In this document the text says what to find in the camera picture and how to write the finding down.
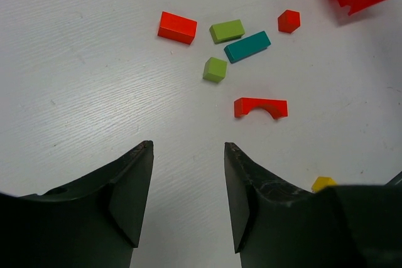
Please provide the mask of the teal long block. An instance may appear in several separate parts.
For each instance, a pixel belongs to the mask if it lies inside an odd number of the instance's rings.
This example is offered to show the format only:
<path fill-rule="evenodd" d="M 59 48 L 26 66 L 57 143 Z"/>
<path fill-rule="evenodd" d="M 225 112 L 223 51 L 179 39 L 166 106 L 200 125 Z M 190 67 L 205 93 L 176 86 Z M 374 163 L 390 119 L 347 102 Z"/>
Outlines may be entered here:
<path fill-rule="evenodd" d="M 271 46 L 271 41 L 265 31 L 260 31 L 251 36 L 233 42 L 224 48 L 231 63 L 239 62 L 255 55 Z"/>

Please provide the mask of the green cube block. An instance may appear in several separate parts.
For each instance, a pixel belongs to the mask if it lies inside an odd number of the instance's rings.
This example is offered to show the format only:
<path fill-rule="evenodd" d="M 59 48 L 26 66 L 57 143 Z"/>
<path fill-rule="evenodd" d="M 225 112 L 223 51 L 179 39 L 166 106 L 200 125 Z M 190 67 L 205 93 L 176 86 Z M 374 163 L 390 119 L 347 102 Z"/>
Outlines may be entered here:
<path fill-rule="evenodd" d="M 227 62 L 215 57 L 210 57 L 204 66 L 203 79 L 219 83 L 226 76 Z"/>

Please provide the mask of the green rectangular block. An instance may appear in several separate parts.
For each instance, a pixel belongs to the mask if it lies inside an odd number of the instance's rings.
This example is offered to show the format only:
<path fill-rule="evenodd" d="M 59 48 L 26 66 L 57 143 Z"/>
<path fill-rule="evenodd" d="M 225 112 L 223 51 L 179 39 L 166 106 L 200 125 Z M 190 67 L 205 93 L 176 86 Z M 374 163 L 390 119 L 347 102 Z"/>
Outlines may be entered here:
<path fill-rule="evenodd" d="M 209 31 L 215 44 L 236 40 L 245 34 L 240 19 L 213 24 Z"/>

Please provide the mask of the orange rectangular block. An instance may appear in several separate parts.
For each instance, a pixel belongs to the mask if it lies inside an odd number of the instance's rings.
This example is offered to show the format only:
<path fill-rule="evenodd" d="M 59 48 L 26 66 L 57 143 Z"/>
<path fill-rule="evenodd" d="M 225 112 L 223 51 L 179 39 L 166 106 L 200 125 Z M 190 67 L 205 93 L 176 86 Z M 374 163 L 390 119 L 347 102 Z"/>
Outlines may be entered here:
<path fill-rule="evenodd" d="M 191 45 L 195 39 L 198 23 L 166 11 L 161 13 L 158 36 Z"/>

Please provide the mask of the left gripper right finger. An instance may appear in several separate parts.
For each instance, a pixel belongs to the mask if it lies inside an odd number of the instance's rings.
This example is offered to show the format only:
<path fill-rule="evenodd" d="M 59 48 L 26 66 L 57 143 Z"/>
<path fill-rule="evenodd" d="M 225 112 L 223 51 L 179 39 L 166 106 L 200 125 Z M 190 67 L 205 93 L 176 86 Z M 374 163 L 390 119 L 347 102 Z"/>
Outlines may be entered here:
<path fill-rule="evenodd" d="M 311 193 L 224 148 L 234 250 L 243 267 L 400 267 L 401 176 Z"/>

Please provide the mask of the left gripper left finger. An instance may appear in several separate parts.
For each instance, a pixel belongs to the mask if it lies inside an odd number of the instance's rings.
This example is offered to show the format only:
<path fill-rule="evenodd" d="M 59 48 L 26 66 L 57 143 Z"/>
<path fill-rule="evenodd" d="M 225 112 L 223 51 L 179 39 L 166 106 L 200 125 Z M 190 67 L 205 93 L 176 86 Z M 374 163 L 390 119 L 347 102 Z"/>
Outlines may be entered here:
<path fill-rule="evenodd" d="M 129 267 L 153 170 L 143 141 L 43 195 L 1 195 L 2 267 Z"/>

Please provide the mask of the small red cube block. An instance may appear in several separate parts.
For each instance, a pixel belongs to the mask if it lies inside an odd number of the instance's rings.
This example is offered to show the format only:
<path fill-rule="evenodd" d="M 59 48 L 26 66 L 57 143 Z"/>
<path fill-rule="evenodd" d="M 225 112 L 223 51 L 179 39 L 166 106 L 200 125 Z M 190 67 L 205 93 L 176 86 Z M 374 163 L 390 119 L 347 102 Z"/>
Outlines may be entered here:
<path fill-rule="evenodd" d="M 292 34 L 301 26 L 300 13 L 293 10 L 285 10 L 278 17 L 278 31 Z"/>

